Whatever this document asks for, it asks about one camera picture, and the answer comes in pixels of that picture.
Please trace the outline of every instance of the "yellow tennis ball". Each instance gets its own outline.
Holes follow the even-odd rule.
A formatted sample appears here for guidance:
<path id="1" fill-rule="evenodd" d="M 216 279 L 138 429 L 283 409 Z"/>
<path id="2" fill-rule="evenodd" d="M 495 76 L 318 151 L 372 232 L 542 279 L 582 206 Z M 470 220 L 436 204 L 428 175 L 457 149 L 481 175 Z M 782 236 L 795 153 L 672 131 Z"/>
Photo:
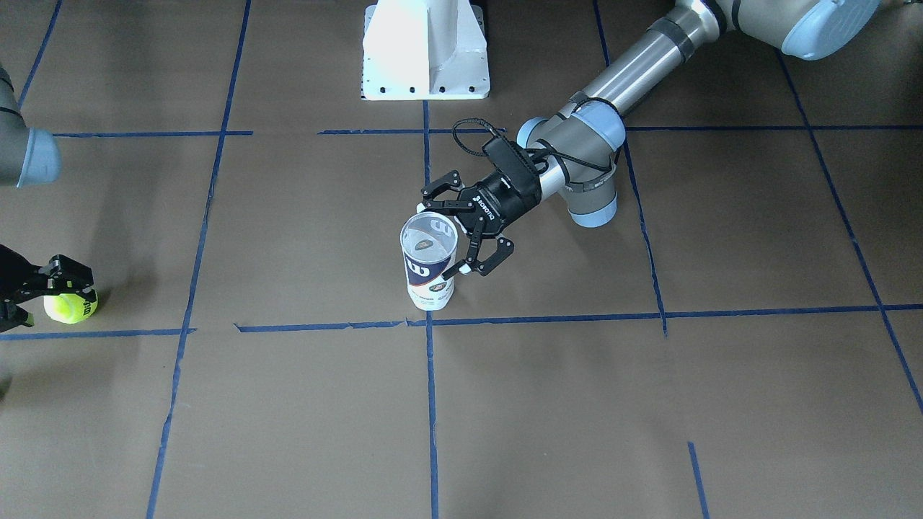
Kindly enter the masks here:
<path id="1" fill-rule="evenodd" d="M 96 311 L 99 298 L 93 291 L 94 301 L 91 303 L 77 294 L 61 294 L 60 296 L 45 296 L 45 313 L 48 317 L 64 324 L 77 324 L 86 320 Z"/>

